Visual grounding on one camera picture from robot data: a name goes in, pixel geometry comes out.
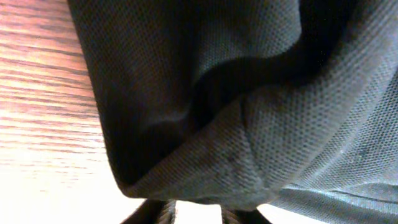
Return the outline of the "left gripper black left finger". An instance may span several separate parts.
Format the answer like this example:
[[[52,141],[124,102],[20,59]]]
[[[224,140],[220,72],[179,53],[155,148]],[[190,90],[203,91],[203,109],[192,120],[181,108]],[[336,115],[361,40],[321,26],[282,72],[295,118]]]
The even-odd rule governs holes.
[[[146,200],[121,224],[174,224],[175,217],[175,200]]]

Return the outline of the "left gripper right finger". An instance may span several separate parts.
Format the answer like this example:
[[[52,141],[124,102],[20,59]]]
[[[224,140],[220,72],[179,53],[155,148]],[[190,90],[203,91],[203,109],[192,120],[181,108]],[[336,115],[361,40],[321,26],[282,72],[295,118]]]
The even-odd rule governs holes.
[[[221,208],[222,224],[272,224],[258,210],[240,211]]]

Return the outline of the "black polo shirt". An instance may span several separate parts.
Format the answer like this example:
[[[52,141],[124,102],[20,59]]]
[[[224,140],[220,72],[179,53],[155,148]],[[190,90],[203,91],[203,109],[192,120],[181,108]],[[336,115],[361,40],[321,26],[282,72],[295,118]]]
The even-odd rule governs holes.
[[[68,6],[125,196],[397,222],[397,1]]]

